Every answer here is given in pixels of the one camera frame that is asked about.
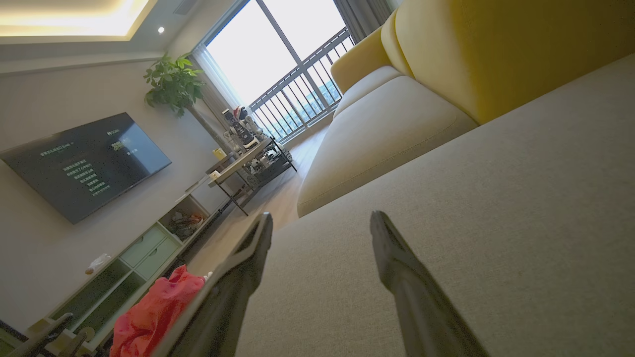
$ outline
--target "mint green drawer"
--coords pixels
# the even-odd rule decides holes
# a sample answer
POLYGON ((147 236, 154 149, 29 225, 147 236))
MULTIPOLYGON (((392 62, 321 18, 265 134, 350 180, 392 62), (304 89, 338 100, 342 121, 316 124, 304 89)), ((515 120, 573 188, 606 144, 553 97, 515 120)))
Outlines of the mint green drawer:
POLYGON ((161 228, 153 226, 121 255, 121 260, 128 263, 131 267, 136 267, 165 237, 166 234, 161 228))
POLYGON ((136 268, 139 275, 144 277, 146 280, 149 280, 150 277, 156 273, 156 271, 163 265, 163 263, 168 260, 170 255, 174 253, 178 248, 178 244, 176 244, 172 239, 166 238, 161 244, 156 247, 144 259, 144 261, 139 264, 139 267, 136 268))

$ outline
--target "yellow sofa cushion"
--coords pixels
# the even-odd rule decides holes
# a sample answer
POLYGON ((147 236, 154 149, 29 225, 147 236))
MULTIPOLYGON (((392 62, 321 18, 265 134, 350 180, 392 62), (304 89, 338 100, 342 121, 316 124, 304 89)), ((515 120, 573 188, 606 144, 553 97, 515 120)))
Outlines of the yellow sofa cushion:
POLYGON ((399 10, 395 10, 382 26, 382 45, 384 46, 386 55, 388 55, 388 58, 392 62, 392 66, 406 76, 414 77, 410 65, 408 65, 406 57, 404 57, 401 51, 399 41, 397 40, 397 32, 395 30, 397 11, 399 10))
POLYGON ((635 51, 631 0, 404 0, 414 77, 487 123, 635 51))
POLYGON ((331 74, 342 93, 346 93, 360 79, 385 65, 392 64, 382 45, 380 27, 335 61, 331 74))

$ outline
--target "television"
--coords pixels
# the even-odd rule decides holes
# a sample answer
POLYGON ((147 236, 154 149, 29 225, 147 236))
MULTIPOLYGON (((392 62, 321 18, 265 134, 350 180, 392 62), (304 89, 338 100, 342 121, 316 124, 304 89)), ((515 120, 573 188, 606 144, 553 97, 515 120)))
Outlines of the television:
POLYGON ((14 147, 0 158, 73 224, 172 163, 127 113, 14 147))

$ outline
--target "sofa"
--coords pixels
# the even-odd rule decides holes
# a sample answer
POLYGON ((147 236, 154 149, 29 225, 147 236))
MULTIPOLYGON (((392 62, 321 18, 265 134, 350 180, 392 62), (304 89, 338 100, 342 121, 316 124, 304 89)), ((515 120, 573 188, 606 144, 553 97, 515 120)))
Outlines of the sofa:
POLYGON ((331 67, 344 93, 302 217, 635 51, 624 0, 404 0, 331 67))
POLYGON ((490 356, 632 355, 634 138, 635 54, 334 199, 274 233, 236 356, 404 356, 373 210, 490 356))

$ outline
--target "balcony door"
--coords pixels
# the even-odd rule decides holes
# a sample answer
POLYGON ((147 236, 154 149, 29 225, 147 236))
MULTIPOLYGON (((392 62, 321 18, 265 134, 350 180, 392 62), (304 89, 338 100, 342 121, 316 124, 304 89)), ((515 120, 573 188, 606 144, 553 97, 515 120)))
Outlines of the balcony door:
POLYGON ((333 0, 247 0, 207 50, 256 121, 279 140, 341 98, 330 75, 352 39, 333 0))

